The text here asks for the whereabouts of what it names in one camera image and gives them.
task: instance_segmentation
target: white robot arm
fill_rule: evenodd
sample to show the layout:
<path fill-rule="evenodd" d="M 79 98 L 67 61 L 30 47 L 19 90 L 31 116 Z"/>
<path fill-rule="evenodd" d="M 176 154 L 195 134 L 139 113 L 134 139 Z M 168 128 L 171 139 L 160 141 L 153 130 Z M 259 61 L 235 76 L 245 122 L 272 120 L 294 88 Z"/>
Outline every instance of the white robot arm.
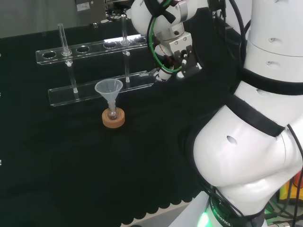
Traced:
<path fill-rule="evenodd" d="M 153 32 L 161 45 L 157 45 L 155 53 L 157 58 L 166 62 L 167 69 L 177 69 L 182 66 L 182 70 L 177 73 L 178 78 L 184 78 L 199 72 L 201 66 L 196 62 L 194 50 L 192 48 L 191 34 L 185 32 L 183 21 L 192 18 L 198 8 L 199 0 L 182 0 L 174 2 L 166 11 L 175 17 L 170 23 L 163 15 L 157 17 Z M 135 29 L 142 35 L 147 34 L 147 30 L 152 18 L 145 0 L 135 0 L 131 9 L 131 19 Z M 156 75 L 159 81 L 166 81 L 171 76 L 171 71 L 161 68 Z"/>
<path fill-rule="evenodd" d="M 193 17 L 197 3 L 198 0 L 182 0 L 169 6 L 167 11 L 176 18 L 172 24 L 164 16 L 157 19 L 154 33 L 166 47 L 163 52 L 176 58 L 177 50 L 182 52 L 191 44 L 190 37 L 186 39 L 189 43 L 179 45 L 180 38 L 188 35 L 181 22 Z M 244 68 L 266 79 L 303 83 L 302 9 L 302 0 L 253 0 Z M 147 33 L 151 17 L 144 0 L 135 0 L 132 22 L 138 32 Z M 158 55 L 163 48 L 157 48 Z M 235 95 L 285 130 L 277 137 L 270 136 L 225 105 L 196 137 L 194 161 L 201 176 L 234 207 L 244 216 L 257 219 L 254 227 L 267 227 L 261 217 L 265 205 L 303 165 L 298 146 L 286 127 L 291 124 L 303 144 L 303 95 L 274 94 L 243 81 Z M 232 226 L 226 220 L 222 223 L 211 204 L 207 214 L 213 227 Z"/>

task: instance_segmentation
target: clear plastic funnel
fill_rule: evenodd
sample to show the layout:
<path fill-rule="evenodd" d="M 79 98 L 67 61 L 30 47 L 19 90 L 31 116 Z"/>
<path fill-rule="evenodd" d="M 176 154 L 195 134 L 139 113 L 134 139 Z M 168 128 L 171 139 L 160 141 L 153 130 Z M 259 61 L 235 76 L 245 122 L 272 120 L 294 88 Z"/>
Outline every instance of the clear plastic funnel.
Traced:
<path fill-rule="evenodd" d="M 109 107 L 107 115 L 112 120 L 119 114 L 116 109 L 116 98 L 122 87 L 123 83 L 118 79 L 104 79 L 95 86 L 95 90 L 107 100 Z"/>

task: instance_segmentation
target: small hole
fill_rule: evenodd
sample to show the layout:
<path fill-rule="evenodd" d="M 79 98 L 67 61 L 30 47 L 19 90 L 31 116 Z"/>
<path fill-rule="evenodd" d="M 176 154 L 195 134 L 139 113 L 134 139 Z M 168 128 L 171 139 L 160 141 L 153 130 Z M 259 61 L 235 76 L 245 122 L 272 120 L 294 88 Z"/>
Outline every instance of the small hole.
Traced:
<path fill-rule="evenodd" d="M 76 51 L 79 52 L 79 53 L 86 53 L 86 52 L 89 51 L 89 47 L 88 46 L 81 46 L 81 47 L 78 47 Z"/>
<path fill-rule="evenodd" d="M 54 58 L 55 56 L 56 56 L 56 52 L 54 52 L 54 51 L 50 51 L 50 52 L 43 54 L 43 57 L 46 59 L 51 59 L 51 58 Z"/>
<path fill-rule="evenodd" d="M 142 43 L 146 42 L 146 39 L 144 37 L 138 37 L 138 38 L 135 38 L 134 41 L 138 44 L 142 44 Z"/>
<path fill-rule="evenodd" d="M 109 42 L 109 43 L 105 43 L 104 47 L 107 49 L 111 49 L 114 48 L 117 44 L 115 42 Z"/>
<path fill-rule="evenodd" d="M 235 140 L 233 137 L 227 136 L 226 138 L 231 144 L 235 144 L 235 145 L 238 144 L 237 140 Z"/>

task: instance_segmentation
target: black tablecloth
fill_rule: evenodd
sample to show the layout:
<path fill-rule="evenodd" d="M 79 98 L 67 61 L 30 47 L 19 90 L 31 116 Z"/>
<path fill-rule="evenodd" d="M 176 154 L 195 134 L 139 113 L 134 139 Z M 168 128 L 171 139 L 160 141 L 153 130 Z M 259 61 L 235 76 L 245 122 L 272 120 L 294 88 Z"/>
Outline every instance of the black tablecloth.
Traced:
<path fill-rule="evenodd" d="M 119 23 L 67 29 L 69 44 L 120 36 Z M 64 63 L 37 65 L 35 51 L 60 46 L 58 32 L 0 40 L 0 226 L 119 227 L 201 190 L 178 146 L 182 130 L 201 128 L 236 84 L 235 63 L 200 10 L 185 23 L 204 65 L 182 82 L 122 93 L 126 122 L 103 126 L 103 98 L 51 107 L 47 91 L 69 84 Z M 77 82 L 123 74 L 121 54 L 75 60 Z M 131 71 L 150 70 L 147 50 Z"/>

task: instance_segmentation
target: red object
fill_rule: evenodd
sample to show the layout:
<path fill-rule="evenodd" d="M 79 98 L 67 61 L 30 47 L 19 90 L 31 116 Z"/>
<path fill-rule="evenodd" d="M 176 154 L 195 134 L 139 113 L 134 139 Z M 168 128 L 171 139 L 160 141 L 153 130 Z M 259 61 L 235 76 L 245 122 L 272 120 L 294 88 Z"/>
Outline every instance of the red object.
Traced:
<path fill-rule="evenodd" d="M 301 175 L 301 171 L 298 172 L 298 173 L 294 176 L 294 185 L 295 185 L 296 187 L 298 187 L 299 180 L 300 180 L 300 175 Z M 303 188 L 303 180 L 301 180 L 300 188 Z"/>

